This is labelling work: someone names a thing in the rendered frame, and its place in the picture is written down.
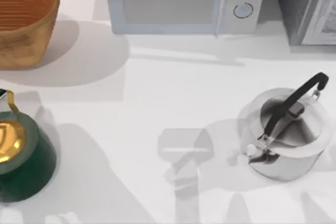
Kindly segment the pale microwave oven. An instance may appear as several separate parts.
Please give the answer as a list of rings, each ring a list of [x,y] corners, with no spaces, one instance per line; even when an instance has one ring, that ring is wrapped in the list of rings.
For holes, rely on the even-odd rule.
[[[107,0],[115,34],[215,35],[219,0]],[[225,0],[219,35],[243,35],[256,29],[263,0]],[[236,5],[250,3],[254,12],[236,18]]]

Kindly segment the microwave knob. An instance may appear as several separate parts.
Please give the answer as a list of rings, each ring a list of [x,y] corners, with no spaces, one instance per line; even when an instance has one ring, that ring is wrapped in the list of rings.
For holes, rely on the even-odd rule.
[[[254,12],[254,8],[250,3],[242,3],[236,5],[233,9],[233,14],[236,18],[245,19],[251,16]]]

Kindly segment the brown wicker basket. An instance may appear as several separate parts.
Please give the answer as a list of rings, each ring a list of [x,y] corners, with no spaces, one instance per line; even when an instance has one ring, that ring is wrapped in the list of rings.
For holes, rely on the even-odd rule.
[[[0,70],[25,69],[43,59],[60,0],[0,0]]]

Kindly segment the green kettle with gold lid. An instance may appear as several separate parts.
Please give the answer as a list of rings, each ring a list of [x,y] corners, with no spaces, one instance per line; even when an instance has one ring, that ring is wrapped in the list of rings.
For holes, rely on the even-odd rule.
[[[47,134],[15,104],[7,90],[0,101],[0,204],[26,200],[40,192],[57,165]]]

